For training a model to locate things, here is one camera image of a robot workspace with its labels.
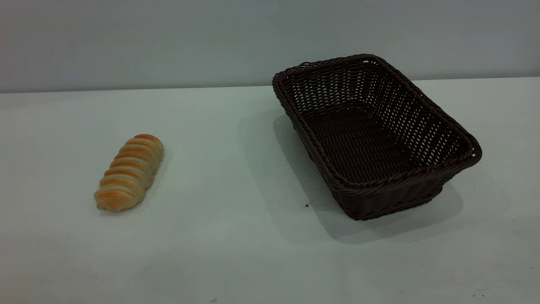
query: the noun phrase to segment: twisted bread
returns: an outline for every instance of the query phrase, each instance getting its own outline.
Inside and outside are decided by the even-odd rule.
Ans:
[[[137,135],[120,149],[94,193],[97,207],[110,211],[131,209],[143,200],[146,188],[163,158],[163,144],[148,134]]]

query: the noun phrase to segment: bread roll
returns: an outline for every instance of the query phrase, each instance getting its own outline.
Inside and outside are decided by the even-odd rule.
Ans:
[[[154,181],[163,152],[163,144],[152,135],[128,140],[99,181],[94,193],[97,207],[118,212],[141,202]]]

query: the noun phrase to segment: golden crust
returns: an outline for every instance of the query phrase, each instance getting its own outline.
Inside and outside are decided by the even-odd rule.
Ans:
[[[163,144],[152,135],[126,142],[99,181],[94,193],[97,207],[118,212],[141,202],[163,158]]]

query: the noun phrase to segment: basket rim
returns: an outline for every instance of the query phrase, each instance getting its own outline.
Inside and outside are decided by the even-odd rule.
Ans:
[[[425,107],[432,110],[441,120],[443,120],[443,122],[450,125],[458,135],[465,139],[466,146],[462,146],[462,148],[465,148],[465,151],[463,151],[459,157],[411,171],[396,173],[383,179],[366,182],[352,182],[342,176],[331,163],[322,145],[316,139],[315,132],[312,131],[309,124],[303,119],[298,109],[292,103],[292,98],[289,96],[283,85],[283,79],[288,76],[301,75],[312,70],[324,69],[325,67],[336,64],[347,64],[352,61],[374,61],[384,68],[390,76],[398,79],[406,90],[417,97],[419,102],[422,102]],[[414,183],[420,179],[431,179],[444,174],[454,175],[465,168],[473,166],[482,157],[482,149],[472,135],[437,106],[437,104],[427,97],[415,84],[406,78],[405,75],[376,55],[359,54],[323,61],[303,62],[300,65],[276,73],[272,79],[272,86],[274,87],[274,92],[284,107],[285,112],[289,118],[291,118],[293,125],[297,127],[296,131],[299,133],[302,141],[312,154],[317,167],[319,167],[319,171],[321,171],[327,182],[330,183],[333,188],[344,194],[357,195],[359,190],[363,190],[365,192],[364,194],[375,194],[381,189],[406,186],[406,184]]]

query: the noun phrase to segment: woven basket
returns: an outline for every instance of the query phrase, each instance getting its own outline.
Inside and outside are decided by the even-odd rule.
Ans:
[[[473,136],[377,56],[303,63],[277,73],[272,86],[355,220],[427,203],[482,157]]]

